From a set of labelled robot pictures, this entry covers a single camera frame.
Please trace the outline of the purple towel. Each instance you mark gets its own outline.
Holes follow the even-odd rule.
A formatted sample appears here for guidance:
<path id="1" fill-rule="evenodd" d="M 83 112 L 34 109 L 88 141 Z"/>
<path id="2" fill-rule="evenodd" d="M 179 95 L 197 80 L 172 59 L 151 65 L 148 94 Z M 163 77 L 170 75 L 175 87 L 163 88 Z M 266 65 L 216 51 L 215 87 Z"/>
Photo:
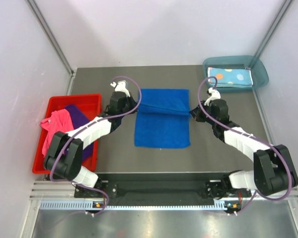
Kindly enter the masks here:
<path id="1" fill-rule="evenodd" d="M 75 105 L 67 105 L 65 109 L 69 112 L 72 124 L 74 129 L 77 129 L 88 122 L 90 120 L 86 117 L 86 115 Z M 88 145 L 82 152 L 82 161 L 88 159 L 93 153 L 93 144 Z"/>

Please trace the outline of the light blue polka-dot towel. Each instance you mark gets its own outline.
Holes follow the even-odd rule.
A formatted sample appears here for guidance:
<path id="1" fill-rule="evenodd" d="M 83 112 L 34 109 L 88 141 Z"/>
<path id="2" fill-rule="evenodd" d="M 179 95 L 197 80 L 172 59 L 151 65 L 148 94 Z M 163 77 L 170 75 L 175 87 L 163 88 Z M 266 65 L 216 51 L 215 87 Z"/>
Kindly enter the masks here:
<path id="1" fill-rule="evenodd" d="M 212 77 L 208 79 L 208 83 L 212 87 L 215 86 L 216 82 L 213 77 L 218 80 L 216 85 L 218 88 L 251 88 L 253 86 L 253 79 L 249 69 L 208 67 L 207 77 Z"/>

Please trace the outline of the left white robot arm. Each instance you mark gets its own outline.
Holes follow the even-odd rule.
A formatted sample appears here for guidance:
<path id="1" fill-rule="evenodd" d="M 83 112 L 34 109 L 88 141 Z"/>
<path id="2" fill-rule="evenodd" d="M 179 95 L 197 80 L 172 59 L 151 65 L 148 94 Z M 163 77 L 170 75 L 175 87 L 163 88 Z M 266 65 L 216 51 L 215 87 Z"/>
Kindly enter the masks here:
<path id="1" fill-rule="evenodd" d="M 82 165 L 83 151 L 99 138 L 114 132 L 122 118 L 137 111 L 131 93 L 113 92 L 109 105 L 87 124 L 69 131 L 56 132 L 44 158 L 43 167 L 62 179 L 96 188 L 98 175 Z"/>

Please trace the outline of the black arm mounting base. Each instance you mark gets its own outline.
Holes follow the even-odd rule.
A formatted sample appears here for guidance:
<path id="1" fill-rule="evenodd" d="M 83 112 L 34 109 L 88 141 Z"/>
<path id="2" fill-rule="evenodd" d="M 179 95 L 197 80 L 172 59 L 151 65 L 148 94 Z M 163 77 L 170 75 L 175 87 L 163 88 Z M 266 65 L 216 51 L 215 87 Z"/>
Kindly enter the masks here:
<path id="1" fill-rule="evenodd" d="M 211 205 L 214 199 L 251 196 L 246 189 L 225 190 L 224 173 L 99 173 L 97 188 L 109 195 L 110 206 Z"/>

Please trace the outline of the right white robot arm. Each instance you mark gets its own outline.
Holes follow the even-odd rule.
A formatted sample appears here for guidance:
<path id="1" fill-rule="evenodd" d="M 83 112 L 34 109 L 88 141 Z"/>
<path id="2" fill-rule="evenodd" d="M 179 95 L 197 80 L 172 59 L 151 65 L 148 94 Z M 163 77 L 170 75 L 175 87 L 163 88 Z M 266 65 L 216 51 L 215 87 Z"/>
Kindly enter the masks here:
<path id="1" fill-rule="evenodd" d="M 260 195 L 288 191 L 298 186 L 298 176 L 288 148 L 285 145 L 271 145 L 245 132 L 230 120 L 225 100 L 216 99 L 208 105 L 201 105 L 189 112 L 197 122 L 211 125 L 214 136 L 234 147 L 253 162 L 251 171 L 234 171 L 224 176 L 226 189 L 251 189 Z"/>

